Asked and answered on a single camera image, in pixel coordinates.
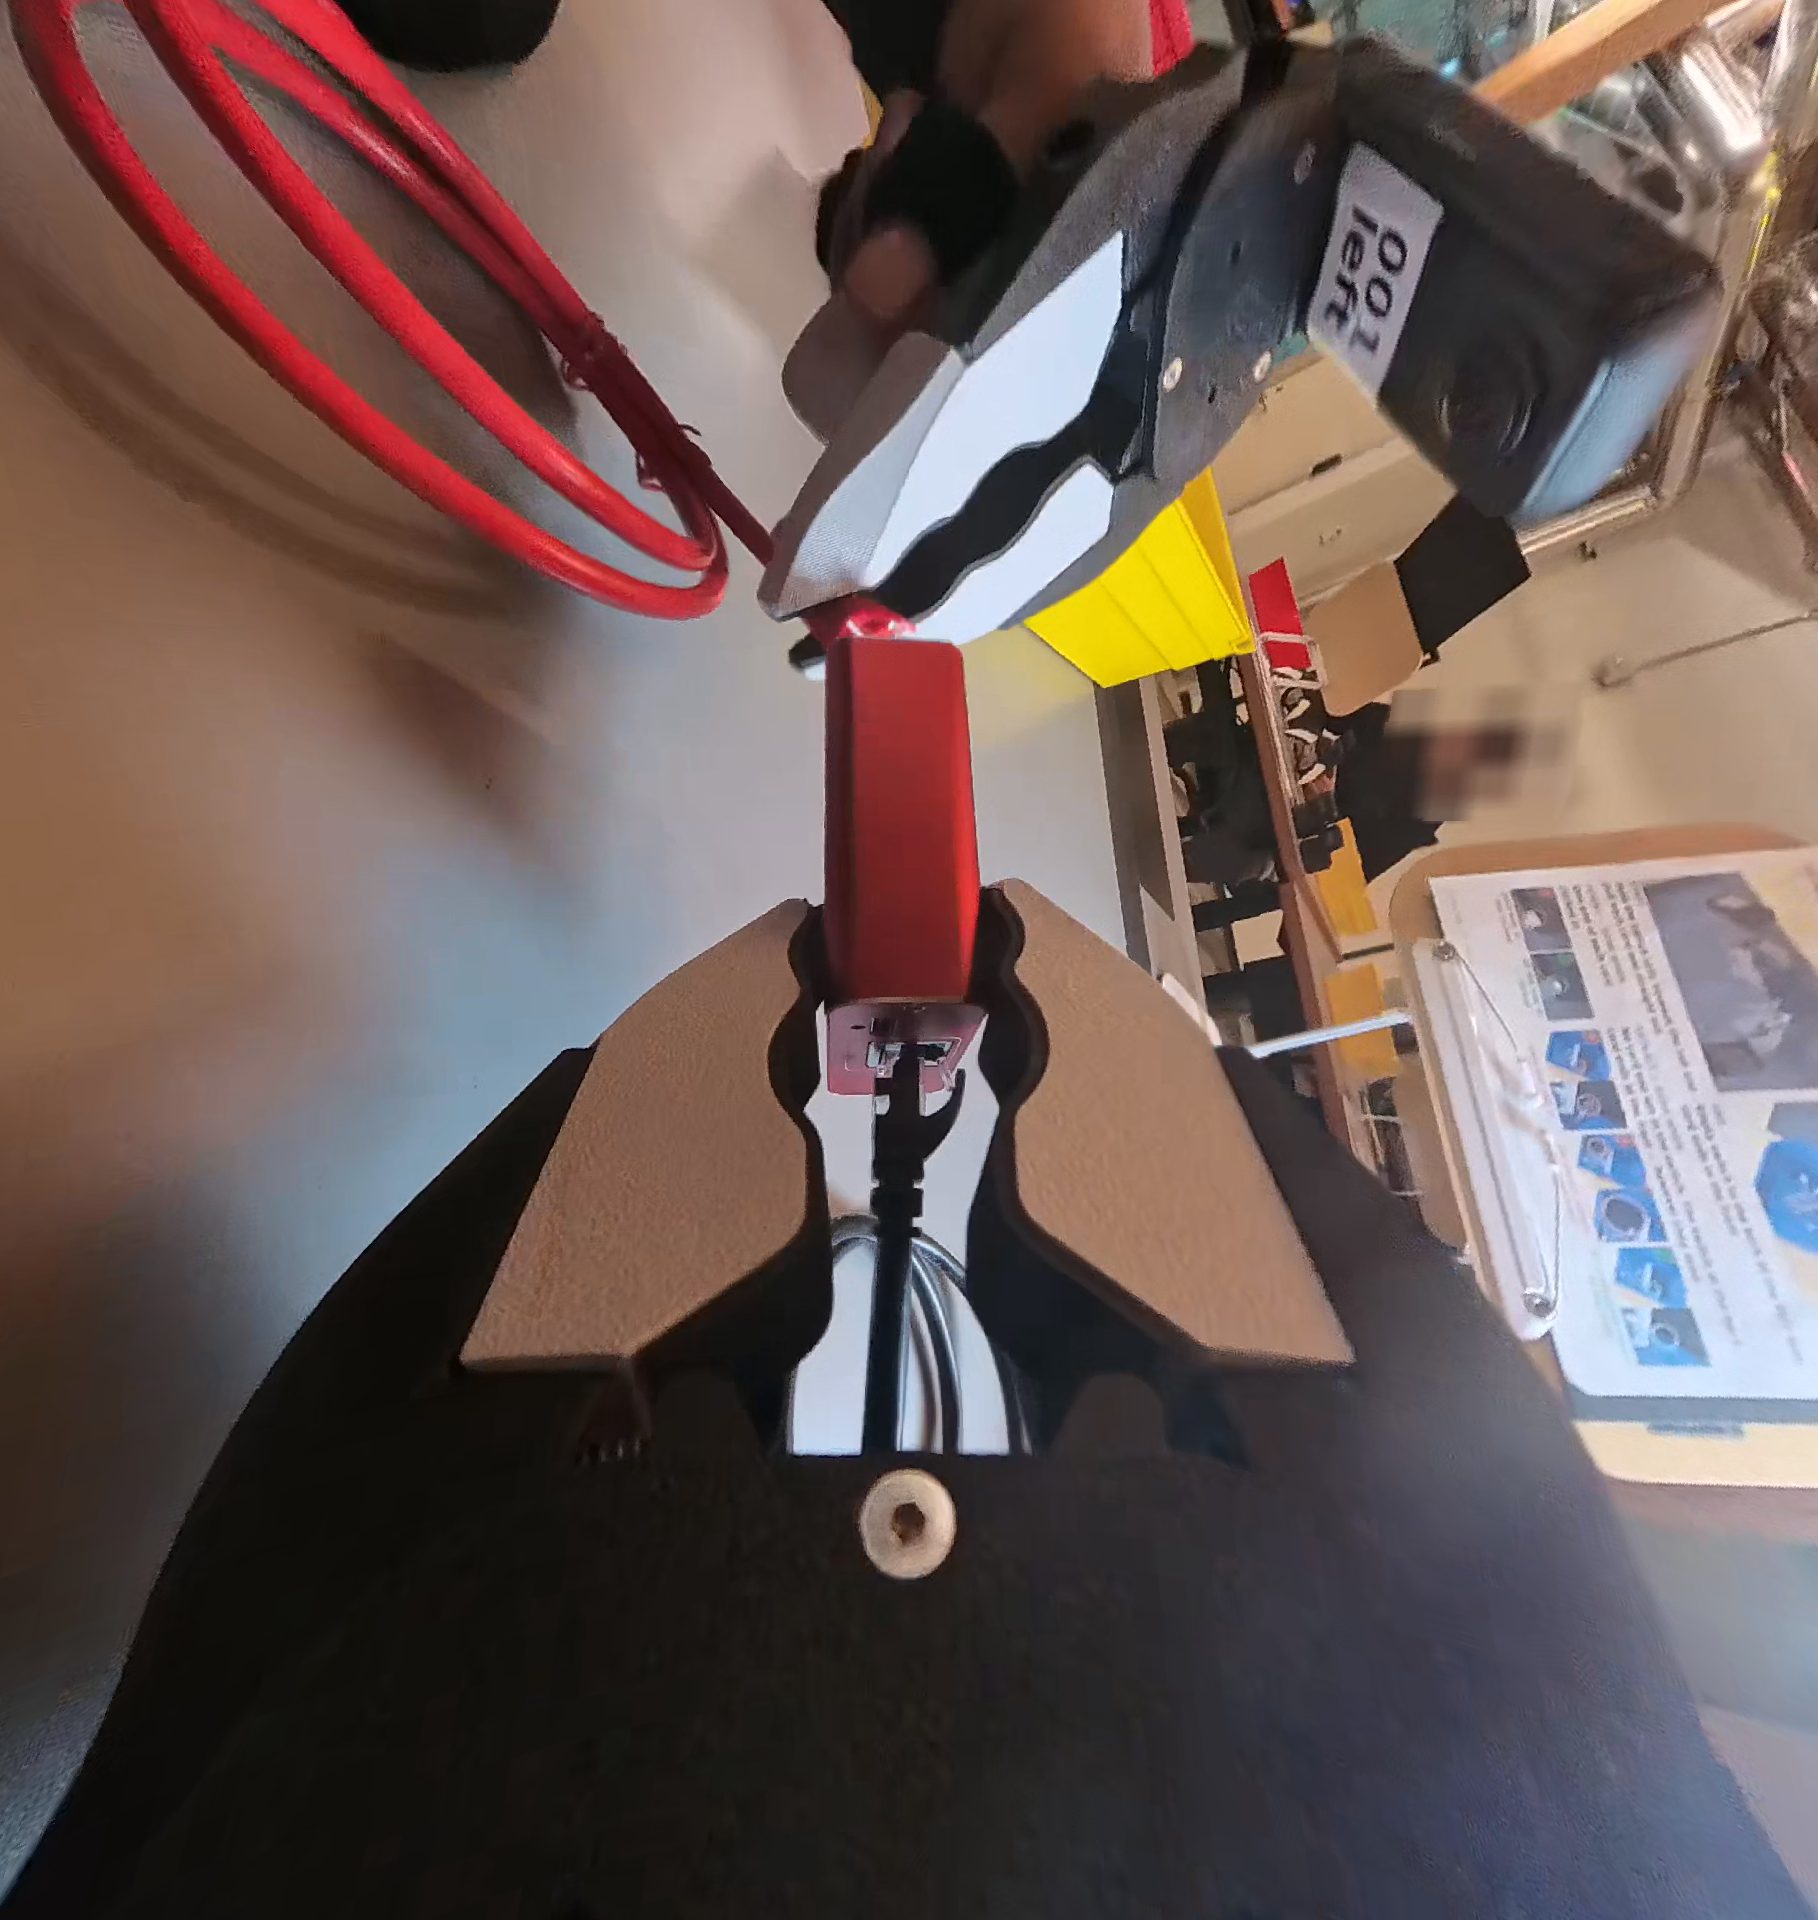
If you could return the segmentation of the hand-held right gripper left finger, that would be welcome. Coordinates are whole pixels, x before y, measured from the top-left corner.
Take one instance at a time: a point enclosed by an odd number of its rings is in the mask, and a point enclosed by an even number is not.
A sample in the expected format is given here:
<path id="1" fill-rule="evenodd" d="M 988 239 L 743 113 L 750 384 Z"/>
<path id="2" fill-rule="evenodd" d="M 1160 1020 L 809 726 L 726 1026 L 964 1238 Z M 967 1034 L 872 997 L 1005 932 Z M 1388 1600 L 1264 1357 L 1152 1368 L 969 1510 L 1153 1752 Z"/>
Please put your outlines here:
<path id="1" fill-rule="evenodd" d="M 662 1372 L 702 1340 L 786 1372 L 821 1337 L 821 916 L 779 901 L 595 1041 L 474 1310 L 469 1372 Z"/>

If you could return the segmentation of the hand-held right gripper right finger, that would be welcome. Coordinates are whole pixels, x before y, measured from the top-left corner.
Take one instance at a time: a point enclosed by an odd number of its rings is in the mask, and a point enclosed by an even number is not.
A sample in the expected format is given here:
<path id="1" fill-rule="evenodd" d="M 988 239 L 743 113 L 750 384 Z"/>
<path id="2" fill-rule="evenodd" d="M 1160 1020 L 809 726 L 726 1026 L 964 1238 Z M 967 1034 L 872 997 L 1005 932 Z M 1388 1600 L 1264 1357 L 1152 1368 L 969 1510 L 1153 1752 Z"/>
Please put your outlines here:
<path id="1" fill-rule="evenodd" d="M 1346 1368 L 1353 1344 L 1194 1012 L 1037 886 L 984 886 L 984 1330 L 1028 1372 Z"/>

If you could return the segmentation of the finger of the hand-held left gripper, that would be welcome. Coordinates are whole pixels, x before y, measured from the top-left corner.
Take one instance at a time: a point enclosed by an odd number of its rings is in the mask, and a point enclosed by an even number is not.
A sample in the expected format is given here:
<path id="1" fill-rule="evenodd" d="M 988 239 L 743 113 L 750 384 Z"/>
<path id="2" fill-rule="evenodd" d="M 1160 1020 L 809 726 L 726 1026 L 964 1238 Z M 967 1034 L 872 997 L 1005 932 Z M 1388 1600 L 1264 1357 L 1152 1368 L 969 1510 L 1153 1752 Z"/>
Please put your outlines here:
<path id="1" fill-rule="evenodd" d="M 896 336 L 779 525 L 768 612 L 877 593 L 1005 455 L 1084 410 L 1123 311 L 1123 247 L 1108 233 L 984 349 Z"/>
<path id="2" fill-rule="evenodd" d="M 1119 559 L 1183 487 L 1112 479 L 1077 461 L 1037 487 L 1002 464 L 969 501 L 910 546 L 872 599 L 926 639 L 977 639 L 1023 624 Z"/>

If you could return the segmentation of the yellow plastic bin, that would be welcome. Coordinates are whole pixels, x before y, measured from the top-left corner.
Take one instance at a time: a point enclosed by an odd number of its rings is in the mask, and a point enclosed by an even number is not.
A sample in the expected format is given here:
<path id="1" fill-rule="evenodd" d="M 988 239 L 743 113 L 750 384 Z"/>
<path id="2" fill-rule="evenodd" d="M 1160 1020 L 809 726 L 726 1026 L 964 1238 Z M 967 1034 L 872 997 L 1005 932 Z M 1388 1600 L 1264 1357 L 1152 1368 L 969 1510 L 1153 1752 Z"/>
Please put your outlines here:
<path id="1" fill-rule="evenodd" d="M 1217 474 L 1197 474 L 1119 559 L 1023 628 L 1103 689 L 1253 653 Z"/>

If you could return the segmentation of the red ethernet splitter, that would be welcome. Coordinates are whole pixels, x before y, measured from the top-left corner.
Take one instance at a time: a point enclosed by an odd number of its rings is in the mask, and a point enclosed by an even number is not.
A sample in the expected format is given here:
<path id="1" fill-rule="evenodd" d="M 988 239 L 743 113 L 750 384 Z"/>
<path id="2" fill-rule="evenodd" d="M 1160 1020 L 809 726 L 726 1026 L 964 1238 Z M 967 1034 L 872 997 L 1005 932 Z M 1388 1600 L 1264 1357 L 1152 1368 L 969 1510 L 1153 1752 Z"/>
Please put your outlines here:
<path id="1" fill-rule="evenodd" d="M 881 1094 L 900 1062 L 949 1094 L 969 1006 L 983 872 L 964 653 L 839 635 L 825 657 L 825 1085 Z"/>

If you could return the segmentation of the person's left hand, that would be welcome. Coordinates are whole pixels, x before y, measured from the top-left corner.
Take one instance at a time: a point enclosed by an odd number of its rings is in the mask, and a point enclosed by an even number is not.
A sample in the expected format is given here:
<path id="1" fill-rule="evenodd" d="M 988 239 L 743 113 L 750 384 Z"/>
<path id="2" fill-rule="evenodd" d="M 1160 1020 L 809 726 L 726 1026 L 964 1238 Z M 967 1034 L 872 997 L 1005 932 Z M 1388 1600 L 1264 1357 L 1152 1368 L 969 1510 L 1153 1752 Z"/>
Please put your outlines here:
<path id="1" fill-rule="evenodd" d="M 821 191 L 827 289 L 881 343 L 922 326 L 1005 229 L 1023 177 L 1098 85 L 1194 50 L 1185 5 L 827 5 L 877 104 Z"/>

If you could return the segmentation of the brown wooden desk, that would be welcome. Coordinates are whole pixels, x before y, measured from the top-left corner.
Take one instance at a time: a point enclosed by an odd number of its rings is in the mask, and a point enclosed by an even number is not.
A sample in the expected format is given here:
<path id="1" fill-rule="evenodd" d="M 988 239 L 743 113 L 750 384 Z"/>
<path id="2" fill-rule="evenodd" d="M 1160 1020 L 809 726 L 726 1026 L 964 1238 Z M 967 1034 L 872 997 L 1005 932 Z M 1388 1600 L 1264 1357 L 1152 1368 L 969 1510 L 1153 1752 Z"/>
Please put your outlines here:
<path id="1" fill-rule="evenodd" d="M 1282 727 L 1276 685 L 1264 665 L 1264 653 L 1253 649 L 1236 658 L 1248 726 L 1257 746 L 1263 788 L 1270 806 L 1275 845 L 1276 845 L 1276 886 L 1282 886 L 1282 929 L 1284 955 L 1298 978 L 1303 1022 L 1323 1030 L 1336 1022 L 1327 1006 L 1327 978 L 1344 970 L 1344 943 L 1327 916 L 1327 905 L 1314 889 L 1314 878 L 1303 872 L 1303 850 L 1298 837 L 1298 806 L 1300 781 L 1290 735 Z M 1340 1041 L 1309 1041 L 1300 1052 L 1309 1075 L 1314 1082 L 1314 1095 L 1323 1109 L 1327 1135 L 1363 1167 L 1372 1167 L 1371 1122 L 1363 1117 L 1363 1094 L 1353 1068 L 1344 1064 Z"/>

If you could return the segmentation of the printed instruction sheet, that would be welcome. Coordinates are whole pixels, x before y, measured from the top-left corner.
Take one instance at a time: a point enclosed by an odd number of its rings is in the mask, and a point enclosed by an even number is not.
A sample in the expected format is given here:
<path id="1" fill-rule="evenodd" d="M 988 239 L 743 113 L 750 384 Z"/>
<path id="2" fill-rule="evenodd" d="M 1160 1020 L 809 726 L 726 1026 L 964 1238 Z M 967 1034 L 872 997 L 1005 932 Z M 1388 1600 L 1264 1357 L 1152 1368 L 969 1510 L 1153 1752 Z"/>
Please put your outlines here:
<path id="1" fill-rule="evenodd" d="M 1436 878 L 1440 1076 L 1576 1403 L 1818 1412 L 1818 849 Z"/>

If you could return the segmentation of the document stand with white base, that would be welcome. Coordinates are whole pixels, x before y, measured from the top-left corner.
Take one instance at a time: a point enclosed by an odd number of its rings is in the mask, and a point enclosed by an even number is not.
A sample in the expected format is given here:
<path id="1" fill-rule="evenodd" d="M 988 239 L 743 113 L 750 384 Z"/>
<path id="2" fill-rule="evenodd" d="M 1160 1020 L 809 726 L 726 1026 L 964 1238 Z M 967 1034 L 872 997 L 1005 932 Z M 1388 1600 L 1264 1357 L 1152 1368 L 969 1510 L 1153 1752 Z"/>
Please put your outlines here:
<path id="1" fill-rule="evenodd" d="M 1353 1068 L 1363 1094 L 1377 1173 L 1470 1265 L 1470 1280 L 1500 1310 L 1523 1357 L 1550 1380 L 1597 1463 L 1620 1485 L 1818 1496 L 1818 1412 L 1780 1420 L 1732 1403 L 1576 1403 L 1550 1340 L 1523 1337 L 1491 1271 L 1477 1192 L 1464 1184 L 1456 1104 L 1440 1076 L 1436 989 L 1423 984 L 1441 951 L 1431 880 L 1792 849 L 1810 845 L 1723 823 L 1544 837 L 1419 854 L 1396 878 L 1364 948 L 1327 978 L 1336 1022 L 1253 1048 L 1282 1068 L 1309 1064 L 1300 1057 L 1309 1041 L 1340 1041 L 1344 1064 Z"/>

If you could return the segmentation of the metal wall conduit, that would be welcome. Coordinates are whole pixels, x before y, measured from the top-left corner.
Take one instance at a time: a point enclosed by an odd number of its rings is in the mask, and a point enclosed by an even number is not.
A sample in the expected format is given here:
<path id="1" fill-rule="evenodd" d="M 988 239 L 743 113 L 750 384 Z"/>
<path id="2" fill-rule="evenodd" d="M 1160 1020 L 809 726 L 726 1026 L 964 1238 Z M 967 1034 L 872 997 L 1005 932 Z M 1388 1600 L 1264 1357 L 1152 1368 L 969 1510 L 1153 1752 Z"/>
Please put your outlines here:
<path id="1" fill-rule="evenodd" d="M 1670 653 L 1654 653 L 1654 657 L 1643 657 L 1643 658 L 1626 658 L 1626 657 L 1611 657 L 1611 658 L 1601 658 L 1588 676 L 1588 682 L 1597 689 L 1626 689 L 1657 672 L 1670 672 L 1670 666 L 1679 666 L 1679 665 L 1694 665 L 1694 658 L 1711 658 L 1718 653 L 1732 653 L 1748 639 L 1768 639 L 1768 635 L 1784 635 L 1784 634 L 1795 634 L 1795 628 L 1805 628 L 1818 621 L 1818 599 L 1792 608 L 1792 612 L 1780 612 L 1780 616 L 1768 616 L 1768 621 L 1757 621 L 1757 624 L 1745 624 L 1736 634 L 1725 634 L 1725 635 L 1711 635 L 1711 639 L 1694 639 L 1694 643 L 1679 643 L 1679 649 L 1670 649 Z"/>

